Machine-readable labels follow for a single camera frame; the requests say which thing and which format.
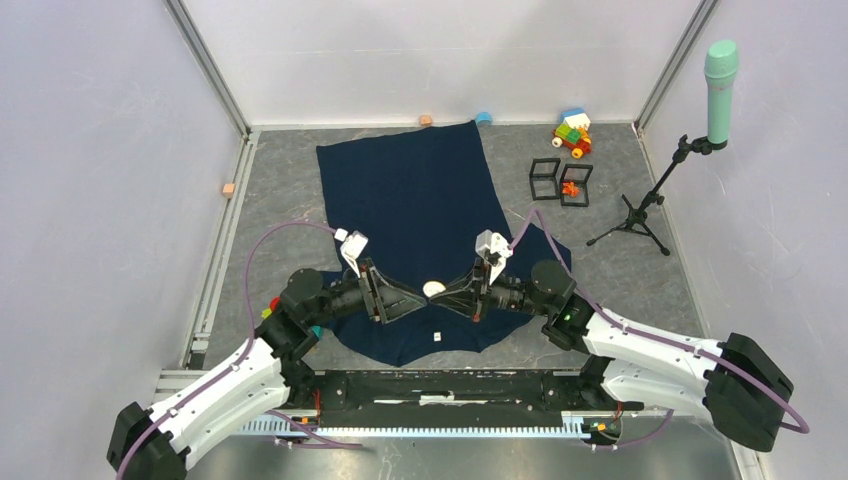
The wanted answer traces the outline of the round gold brooch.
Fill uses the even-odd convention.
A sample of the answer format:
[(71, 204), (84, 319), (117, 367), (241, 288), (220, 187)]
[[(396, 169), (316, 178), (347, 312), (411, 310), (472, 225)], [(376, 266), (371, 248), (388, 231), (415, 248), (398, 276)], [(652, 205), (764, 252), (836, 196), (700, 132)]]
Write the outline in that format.
[(422, 287), (423, 293), (428, 298), (438, 295), (445, 290), (446, 286), (442, 282), (436, 280), (427, 281)]

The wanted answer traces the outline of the navy blue t-shirt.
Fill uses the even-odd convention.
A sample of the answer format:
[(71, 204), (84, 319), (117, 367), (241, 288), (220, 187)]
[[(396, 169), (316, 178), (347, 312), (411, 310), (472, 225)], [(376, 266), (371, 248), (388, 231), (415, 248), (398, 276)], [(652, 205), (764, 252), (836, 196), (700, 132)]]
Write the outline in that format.
[[(510, 231), (473, 122), (320, 146), (316, 155), (328, 223), (366, 235), (365, 256), (406, 286), (456, 279), (470, 270), (482, 231)], [(474, 322), (428, 305), (386, 325), (356, 313), (329, 329), (348, 349), (402, 367), (488, 351), (529, 321), (495, 310)]]

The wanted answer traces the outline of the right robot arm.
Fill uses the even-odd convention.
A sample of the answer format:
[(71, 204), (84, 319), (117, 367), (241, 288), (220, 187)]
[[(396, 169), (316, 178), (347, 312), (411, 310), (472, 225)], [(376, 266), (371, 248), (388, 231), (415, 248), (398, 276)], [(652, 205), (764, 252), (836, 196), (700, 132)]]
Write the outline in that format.
[(425, 283), (428, 300), (474, 322), (494, 311), (543, 316), (543, 333), (589, 359), (577, 382), (591, 408), (641, 403), (706, 419), (725, 437), (759, 452), (773, 449), (794, 385), (752, 338), (724, 341), (674, 334), (593, 306), (555, 260), (537, 262), (525, 279), (491, 276), (476, 259), (449, 284)]

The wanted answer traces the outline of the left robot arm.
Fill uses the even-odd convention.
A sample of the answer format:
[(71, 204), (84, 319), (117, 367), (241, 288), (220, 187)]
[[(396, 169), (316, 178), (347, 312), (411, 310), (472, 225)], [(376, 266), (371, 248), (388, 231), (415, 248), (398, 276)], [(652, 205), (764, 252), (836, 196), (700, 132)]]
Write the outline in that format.
[(226, 436), (287, 404), (302, 407), (316, 390), (303, 360), (314, 327), (353, 314), (391, 323), (425, 307), (414, 289), (382, 275), (370, 259), (326, 283), (314, 269), (289, 277), (272, 313), (226, 361), (148, 408), (133, 402), (116, 418), (107, 460), (119, 479), (183, 479)]

